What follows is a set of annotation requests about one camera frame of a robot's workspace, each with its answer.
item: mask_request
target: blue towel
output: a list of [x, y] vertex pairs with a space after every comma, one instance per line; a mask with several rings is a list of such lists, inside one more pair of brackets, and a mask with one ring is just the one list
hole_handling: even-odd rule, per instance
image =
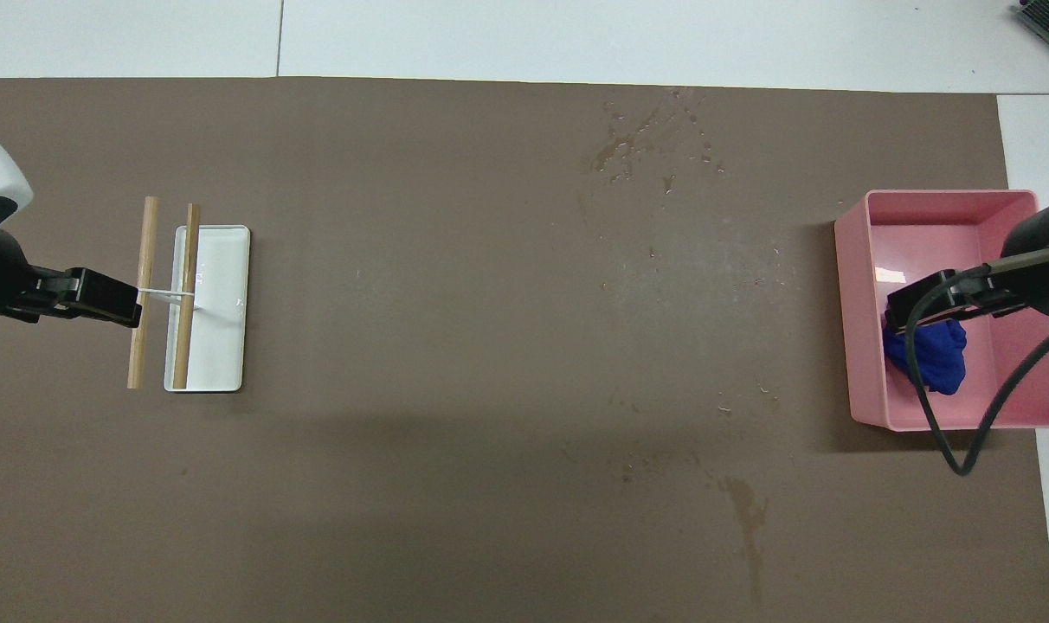
[[[967, 346], [967, 331], [957, 320], [917, 327], [917, 363], [920, 364], [921, 380], [928, 389], [951, 395], [967, 377], [967, 366], [963, 363], [963, 348]], [[882, 327], [882, 349], [895, 367], [908, 375], [905, 359], [905, 336], [897, 335]]]

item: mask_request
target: white rectangular tray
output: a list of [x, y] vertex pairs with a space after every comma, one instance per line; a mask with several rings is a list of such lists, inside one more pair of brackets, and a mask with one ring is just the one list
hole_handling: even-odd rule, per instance
[[[186, 227], [175, 233], [175, 261], [171, 288], [181, 287], [181, 253]], [[171, 306], [167, 320], [167, 391], [235, 391], [243, 383], [244, 330], [248, 320], [248, 263], [251, 230], [242, 224], [204, 224], [197, 230], [197, 280], [193, 328], [190, 332], [190, 367], [186, 389], [172, 389], [175, 371], [177, 313]]]

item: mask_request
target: wooden stick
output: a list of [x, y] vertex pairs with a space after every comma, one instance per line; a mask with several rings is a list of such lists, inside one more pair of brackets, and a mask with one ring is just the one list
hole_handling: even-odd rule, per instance
[[181, 286], [186, 293], [179, 306], [179, 328], [175, 340], [175, 377], [172, 389], [186, 389], [186, 379], [190, 369], [190, 331], [193, 328], [193, 300], [197, 279], [197, 229], [200, 228], [200, 206], [187, 206], [186, 248], [181, 250]]
[[[159, 197], [145, 197], [144, 223], [141, 224], [141, 267], [136, 268], [136, 287], [151, 287], [151, 263], [156, 256], [156, 220], [159, 218]], [[148, 339], [148, 293], [141, 292], [136, 303], [141, 312], [141, 323], [132, 329], [132, 343], [128, 349], [128, 388], [144, 386], [144, 344]]]

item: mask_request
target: water stain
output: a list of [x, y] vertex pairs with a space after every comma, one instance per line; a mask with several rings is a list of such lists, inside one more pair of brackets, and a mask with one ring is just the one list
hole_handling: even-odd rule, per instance
[[633, 146], [633, 139], [630, 135], [624, 134], [622, 136], [613, 135], [611, 141], [605, 143], [599, 151], [595, 159], [593, 159], [593, 170], [599, 173], [603, 173], [604, 170], [611, 165], [613, 157], [616, 156], [622, 147], [630, 149]]
[[591, 202], [591, 197], [587, 197], [585, 193], [577, 193], [577, 203], [579, 205], [579, 216], [582, 218], [582, 223], [584, 225], [588, 224], [591, 221], [591, 216], [593, 212], [593, 206]]
[[678, 113], [670, 113], [670, 116], [660, 122], [659, 134], [652, 137], [651, 145], [656, 152], [664, 153], [666, 150], [671, 149], [678, 141], [679, 134], [682, 133], [682, 126], [671, 123], [675, 121], [676, 114]]
[[644, 121], [636, 127], [636, 133], [642, 134], [643, 131], [648, 129], [648, 127], [651, 127], [651, 124], [656, 122], [656, 117], [658, 117], [659, 114], [660, 107], [656, 106], [655, 109], [651, 109], [650, 113], [647, 113], [647, 117], [644, 117]]
[[763, 549], [754, 543], [754, 534], [767, 522], [767, 500], [757, 504], [751, 486], [737, 477], [726, 477], [719, 481], [722, 492], [729, 493], [735, 521], [744, 537], [744, 559], [747, 560], [747, 577], [751, 590], [751, 603], [758, 606], [763, 601]]
[[602, 106], [602, 109], [604, 109], [605, 111], [607, 111], [608, 116], [614, 122], [618, 122], [618, 121], [620, 122], [622, 119], [624, 119], [624, 114], [621, 113], [619, 110], [616, 109], [616, 103], [615, 102], [605, 102], [604, 106]]

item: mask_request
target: pink plastic container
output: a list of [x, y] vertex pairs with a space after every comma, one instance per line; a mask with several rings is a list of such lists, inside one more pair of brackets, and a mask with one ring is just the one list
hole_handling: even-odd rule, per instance
[[[927, 430], [913, 384], [882, 352], [885, 296], [942, 268], [994, 260], [1012, 227], [1035, 212], [1029, 190], [872, 190], [836, 221], [853, 418]], [[963, 327], [967, 379], [955, 395], [928, 394], [945, 430], [978, 427], [1004, 379], [1049, 334], [1049, 318], [1026, 309], [965, 320]], [[1008, 399], [994, 427], [1049, 427], [1049, 355]]]

